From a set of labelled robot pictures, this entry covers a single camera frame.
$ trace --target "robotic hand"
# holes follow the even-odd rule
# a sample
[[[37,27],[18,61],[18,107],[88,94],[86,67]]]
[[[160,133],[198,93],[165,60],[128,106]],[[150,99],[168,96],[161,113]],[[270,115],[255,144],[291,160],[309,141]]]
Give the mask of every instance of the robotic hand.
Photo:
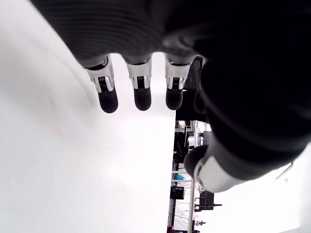
[[[135,104],[142,111],[151,105],[153,52],[166,54],[166,104],[172,110],[182,103],[194,57],[207,60],[198,93],[214,140],[190,151],[184,162],[205,190],[221,192],[284,166],[311,140],[307,2],[32,3],[88,71],[107,113],[118,107],[110,53],[125,59]]]

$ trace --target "metal bracket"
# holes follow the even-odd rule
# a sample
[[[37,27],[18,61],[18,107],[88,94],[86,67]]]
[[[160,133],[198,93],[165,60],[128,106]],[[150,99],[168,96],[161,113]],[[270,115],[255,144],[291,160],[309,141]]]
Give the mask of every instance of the metal bracket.
[[[138,89],[138,77],[144,77],[144,88],[148,89],[151,80],[151,58],[143,64],[135,65],[126,63],[126,65],[134,89]]]
[[[105,85],[107,86],[108,91],[113,91],[115,81],[110,55],[107,55],[106,60],[101,65],[103,65],[103,68],[101,69],[92,70],[91,68],[86,68],[86,70],[91,78],[91,81],[95,84],[95,88],[98,93],[103,91],[101,88],[101,81],[99,80],[99,78],[102,77],[104,77],[106,82]]]
[[[184,88],[185,82],[188,77],[188,73],[190,70],[192,62],[184,65],[177,65],[176,63],[172,63],[169,61],[168,56],[165,58],[165,78],[166,85],[168,89],[173,88],[173,79],[178,78],[178,89],[182,90]]]

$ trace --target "black equipment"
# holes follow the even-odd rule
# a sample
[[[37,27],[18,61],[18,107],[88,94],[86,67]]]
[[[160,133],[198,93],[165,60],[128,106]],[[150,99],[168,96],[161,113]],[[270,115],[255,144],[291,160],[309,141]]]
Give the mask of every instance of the black equipment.
[[[183,200],[185,197],[184,187],[172,186],[170,199]]]

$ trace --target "black fingertip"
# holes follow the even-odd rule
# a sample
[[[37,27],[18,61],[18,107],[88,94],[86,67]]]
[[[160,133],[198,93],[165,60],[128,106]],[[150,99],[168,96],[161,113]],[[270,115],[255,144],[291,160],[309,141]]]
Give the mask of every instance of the black fingertip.
[[[151,91],[148,89],[134,89],[134,99],[136,107],[141,111],[146,111],[151,106]]]
[[[184,159],[184,165],[187,173],[194,177],[194,169],[197,163],[202,159],[206,153],[207,145],[199,146],[189,151]]]
[[[183,90],[166,89],[166,105],[171,110],[177,110],[183,102]]]
[[[105,113],[113,113],[118,108],[119,102],[115,87],[112,91],[98,93],[98,97],[101,108]]]

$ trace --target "chair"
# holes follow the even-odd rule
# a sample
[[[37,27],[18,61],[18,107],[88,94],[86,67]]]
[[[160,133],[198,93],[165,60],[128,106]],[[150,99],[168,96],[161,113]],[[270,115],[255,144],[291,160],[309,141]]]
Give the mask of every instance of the chair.
[[[175,132],[174,138],[174,163],[179,164],[183,163],[186,154],[189,152],[189,134],[187,134],[187,128],[185,127],[185,131]]]

